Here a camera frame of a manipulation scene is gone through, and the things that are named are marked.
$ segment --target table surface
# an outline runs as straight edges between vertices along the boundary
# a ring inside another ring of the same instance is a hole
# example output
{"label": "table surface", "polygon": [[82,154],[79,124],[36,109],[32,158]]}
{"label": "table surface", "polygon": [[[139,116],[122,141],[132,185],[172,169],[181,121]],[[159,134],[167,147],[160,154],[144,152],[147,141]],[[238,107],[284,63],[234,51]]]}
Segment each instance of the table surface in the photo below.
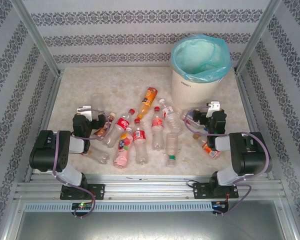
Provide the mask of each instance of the table surface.
{"label": "table surface", "polygon": [[[113,166],[113,158],[118,144],[107,148],[98,140],[92,140],[91,145],[106,151],[110,159],[106,165],[82,156],[69,154],[69,162],[78,171],[85,174],[103,175],[211,175],[215,171],[226,168],[231,163],[229,151],[220,152],[218,157],[211,158],[193,139],[193,134],[183,125],[183,133],[178,139],[179,152],[176,155],[176,167],[166,167],[165,150],[154,151],[151,148],[152,132],[151,118],[154,107],[159,106],[159,100],[171,100],[172,71],[169,67],[74,67],[66,68],[61,80],[48,129],[53,131],[72,131],[72,118],[78,107],[90,103],[95,93],[102,93],[105,111],[116,113],[114,122],[129,109],[137,111],[148,87],[155,87],[158,94],[152,103],[150,112],[141,121],[147,139],[149,163],[138,165],[135,162],[135,148],[129,152],[127,168],[118,169]],[[221,108],[227,114],[226,133],[249,131],[246,114],[241,101],[237,82],[233,71],[230,71],[220,82],[211,101],[220,101]],[[176,112],[181,111],[173,103]],[[168,133],[164,127],[163,136]]]}

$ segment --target white trash can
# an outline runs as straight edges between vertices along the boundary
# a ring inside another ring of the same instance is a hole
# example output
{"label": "white trash can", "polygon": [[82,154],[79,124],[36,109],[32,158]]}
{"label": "white trash can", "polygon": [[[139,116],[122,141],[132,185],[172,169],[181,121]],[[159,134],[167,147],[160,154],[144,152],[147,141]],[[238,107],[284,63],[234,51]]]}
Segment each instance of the white trash can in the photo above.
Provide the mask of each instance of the white trash can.
{"label": "white trash can", "polygon": [[205,106],[214,100],[212,99],[213,94],[221,80],[222,78],[209,83],[195,83],[185,80],[175,70],[172,70],[172,101],[182,110]]}
{"label": "white trash can", "polygon": [[231,69],[230,52],[220,38],[195,34],[175,44],[170,59],[173,103],[182,110],[205,106]]}

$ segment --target light blue plastic bag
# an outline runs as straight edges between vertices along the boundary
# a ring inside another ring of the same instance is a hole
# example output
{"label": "light blue plastic bag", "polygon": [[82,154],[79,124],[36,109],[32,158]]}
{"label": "light blue plastic bag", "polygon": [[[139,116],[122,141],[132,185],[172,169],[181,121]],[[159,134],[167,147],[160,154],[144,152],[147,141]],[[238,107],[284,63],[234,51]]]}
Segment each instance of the light blue plastic bag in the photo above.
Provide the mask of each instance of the light blue plastic bag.
{"label": "light blue plastic bag", "polygon": [[193,83],[212,83],[231,69],[225,40],[204,34],[183,38],[172,49],[171,65],[184,79]]}

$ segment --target orange bottle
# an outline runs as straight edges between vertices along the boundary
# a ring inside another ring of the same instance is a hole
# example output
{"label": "orange bottle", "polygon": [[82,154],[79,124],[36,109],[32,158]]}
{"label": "orange bottle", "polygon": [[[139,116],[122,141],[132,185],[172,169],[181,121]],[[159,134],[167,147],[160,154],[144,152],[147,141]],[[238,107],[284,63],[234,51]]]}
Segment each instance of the orange bottle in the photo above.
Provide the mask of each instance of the orange bottle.
{"label": "orange bottle", "polygon": [[138,109],[138,119],[142,119],[151,109],[151,104],[157,96],[158,90],[154,87],[149,87],[146,91],[144,99],[141,101]]}

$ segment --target wall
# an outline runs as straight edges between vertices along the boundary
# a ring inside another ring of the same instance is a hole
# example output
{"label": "wall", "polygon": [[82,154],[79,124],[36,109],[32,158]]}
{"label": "wall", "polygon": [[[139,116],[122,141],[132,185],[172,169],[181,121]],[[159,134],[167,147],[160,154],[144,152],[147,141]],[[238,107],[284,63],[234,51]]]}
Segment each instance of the wall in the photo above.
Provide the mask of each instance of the wall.
{"label": "wall", "polygon": [[280,3],[241,77],[300,231],[300,0]]}
{"label": "wall", "polygon": [[191,33],[228,43],[239,60],[269,0],[25,0],[60,69],[168,66]]}
{"label": "wall", "polygon": [[0,231],[39,133],[54,76],[8,0],[0,0]]}

